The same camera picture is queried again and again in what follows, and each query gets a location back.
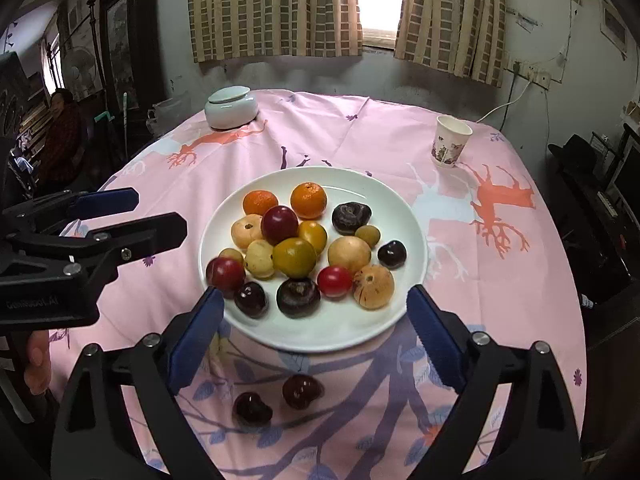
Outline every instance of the person's hand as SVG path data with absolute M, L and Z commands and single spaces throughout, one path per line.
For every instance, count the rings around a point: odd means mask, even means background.
M 51 381 L 51 357 L 49 355 L 49 331 L 37 330 L 27 341 L 29 365 L 24 370 L 24 382 L 33 395 L 47 391 Z

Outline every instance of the blue gripper pad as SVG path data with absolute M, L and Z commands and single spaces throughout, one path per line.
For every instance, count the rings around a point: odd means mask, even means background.
M 406 295 L 406 311 L 442 383 L 460 394 L 466 386 L 466 356 L 442 323 L 433 300 L 417 285 Z
M 167 387 L 172 394 L 177 395 L 193 381 L 224 313 L 222 292 L 209 287 L 194 307 L 187 327 L 168 356 Z
M 139 200 L 138 192 L 132 187 L 88 193 L 79 196 L 76 202 L 69 206 L 68 216 L 87 220 L 133 211 Z

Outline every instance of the paper cup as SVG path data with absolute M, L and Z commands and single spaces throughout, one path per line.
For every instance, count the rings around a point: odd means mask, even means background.
M 436 135 L 433 137 L 431 155 L 436 164 L 452 168 L 473 130 L 463 121 L 448 115 L 438 116 Z

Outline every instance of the lid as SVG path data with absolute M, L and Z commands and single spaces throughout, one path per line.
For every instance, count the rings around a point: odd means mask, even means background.
M 210 103 L 226 103 L 247 95 L 251 89 L 247 86 L 228 86 L 221 88 L 209 96 Z

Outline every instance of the tangerine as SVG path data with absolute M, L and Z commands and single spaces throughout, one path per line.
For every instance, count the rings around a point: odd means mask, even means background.
M 305 182 L 291 193 L 291 208 L 302 219 L 318 218 L 326 208 L 326 193 L 319 184 Z
M 247 215 L 264 216 L 275 205 L 278 205 L 277 197 L 271 191 L 261 189 L 247 193 L 242 200 L 242 209 Z

